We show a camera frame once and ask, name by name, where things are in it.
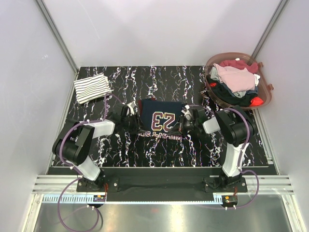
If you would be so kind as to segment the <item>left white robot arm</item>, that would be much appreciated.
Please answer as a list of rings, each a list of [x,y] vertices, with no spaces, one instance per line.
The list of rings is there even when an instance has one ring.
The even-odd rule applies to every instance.
[[[94,121],[67,119],[53,144],[53,154],[87,179],[87,185],[93,191],[100,191],[104,187],[104,174],[89,156],[91,143],[95,138],[120,131],[132,134],[140,132],[141,122],[136,107],[134,102],[121,103],[105,119]]]

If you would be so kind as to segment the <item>black white striped tank top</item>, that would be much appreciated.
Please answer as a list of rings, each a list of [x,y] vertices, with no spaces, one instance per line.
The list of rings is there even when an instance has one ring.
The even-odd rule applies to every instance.
[[[76,100],[84,104],[112,93],[108,77],[103,73],[74,81]]]

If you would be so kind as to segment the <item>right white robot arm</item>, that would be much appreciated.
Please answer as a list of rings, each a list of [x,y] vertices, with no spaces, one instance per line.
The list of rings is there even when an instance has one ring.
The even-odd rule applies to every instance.
[[[212,134],[219,131],[227,142],[225,161],[222,165],[224,176],[219,179],[223,191],[236,187],[234,177],[242,173],[242,162],[249,140],[257,133],[256,124],[238,105],[212,112],[199,105],[186,105],[168,135],[187,136]]]

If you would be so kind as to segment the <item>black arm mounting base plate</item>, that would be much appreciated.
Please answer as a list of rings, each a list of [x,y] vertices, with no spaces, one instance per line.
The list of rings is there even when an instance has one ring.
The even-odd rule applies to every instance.
[[[213,200],[213,193],[232,192],[234,188],[209,185],[223,175],[220,167],[174,168],[102,168],[103,183],[96,187],[87,180],[72,186],[70,192],[102,193],[107,191],[107,201],[116,203],[201,203]]]

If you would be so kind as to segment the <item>navy tank top red trim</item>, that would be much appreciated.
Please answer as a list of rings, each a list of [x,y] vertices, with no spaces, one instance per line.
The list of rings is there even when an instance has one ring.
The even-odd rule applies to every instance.
[[[179,101],[157,101],[154,98],[138,101],[142,129],[139,136],[167,140],[182,140],[172,129],[183,114],[184,104]]]

